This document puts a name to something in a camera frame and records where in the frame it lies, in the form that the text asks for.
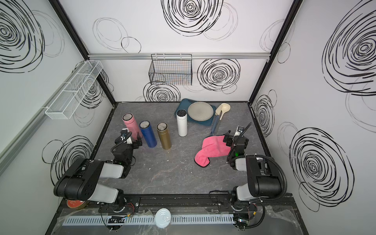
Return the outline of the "pink cloth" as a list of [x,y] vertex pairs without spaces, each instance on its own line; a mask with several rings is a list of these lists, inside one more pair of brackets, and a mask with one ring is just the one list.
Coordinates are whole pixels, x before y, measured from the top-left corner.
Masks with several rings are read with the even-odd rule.
[[207,167],[210,158],[227,156],[230,147],[223,142],[225,136],[210,136],[204,139],[201,150],[196,154],[194,161],[200,167]]

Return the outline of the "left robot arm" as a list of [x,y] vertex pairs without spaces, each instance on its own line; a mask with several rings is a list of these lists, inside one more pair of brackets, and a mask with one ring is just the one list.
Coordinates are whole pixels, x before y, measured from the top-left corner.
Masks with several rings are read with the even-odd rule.
[[133,140],[132,133],[122,134],[110,152],[109,161],[79,159],[68,168],[54,186],[54,195],[68,200],[122,204],[122,190],[99,183],[100,178],[124,179],[133,164],[134,149],[143,145],[140,134]]

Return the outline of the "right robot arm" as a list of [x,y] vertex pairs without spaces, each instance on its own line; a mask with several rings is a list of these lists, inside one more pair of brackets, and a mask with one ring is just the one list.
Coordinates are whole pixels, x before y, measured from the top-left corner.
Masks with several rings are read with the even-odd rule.
[[223,142],[230,147],[227,164],[234,170],[245,171],[247,183],[233,189],[236,201],[279,200],[287,192],[287,178],[272,158],[264,155],[246,155],[248,139],[242,135],[225,134]]

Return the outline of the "gold thermos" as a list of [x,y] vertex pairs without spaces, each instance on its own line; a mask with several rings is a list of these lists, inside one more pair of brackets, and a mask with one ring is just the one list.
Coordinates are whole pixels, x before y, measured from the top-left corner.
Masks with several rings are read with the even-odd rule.
[[162,148],[168,150],[172,147],[168,125],[165,122],[161,122],[157,125],[157,132],[162,144]]

